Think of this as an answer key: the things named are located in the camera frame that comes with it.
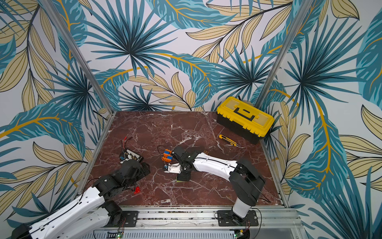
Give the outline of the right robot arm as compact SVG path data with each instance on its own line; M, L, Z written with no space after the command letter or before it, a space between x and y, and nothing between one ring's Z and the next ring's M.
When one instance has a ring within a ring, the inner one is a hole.
M166 172L177 174L177 180L189 181L192 172L209 173L230 182L236 194L232 207L232 217L244 219L262 195L266 179L255 166L246 159L226 160L213 157L204 152L188 152L178 146L169 151L169 157L176 161L168 163Z

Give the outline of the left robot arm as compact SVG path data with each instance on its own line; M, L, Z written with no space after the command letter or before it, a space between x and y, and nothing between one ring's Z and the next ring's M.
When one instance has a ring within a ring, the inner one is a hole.
M79 239L98 228L119 226L125 219L122 209L112 200L131 189L150 174L150 166L134 159L125 161L112 174L100 177L81 196L55 213L27 225L21 224L12 232L13 239Z

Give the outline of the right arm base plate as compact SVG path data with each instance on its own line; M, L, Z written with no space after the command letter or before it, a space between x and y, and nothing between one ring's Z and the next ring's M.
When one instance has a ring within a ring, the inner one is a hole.
M235 215L232 210L219 210L214 216L220 227L255 227L259 225L259 218L253 210L250 210L244 218Z

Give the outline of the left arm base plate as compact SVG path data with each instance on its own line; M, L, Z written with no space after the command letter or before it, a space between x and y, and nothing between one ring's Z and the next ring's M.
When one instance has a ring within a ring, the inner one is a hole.
M138 219L138 211L122 211L113 216L110 221L104 227L112 228L134 228Z

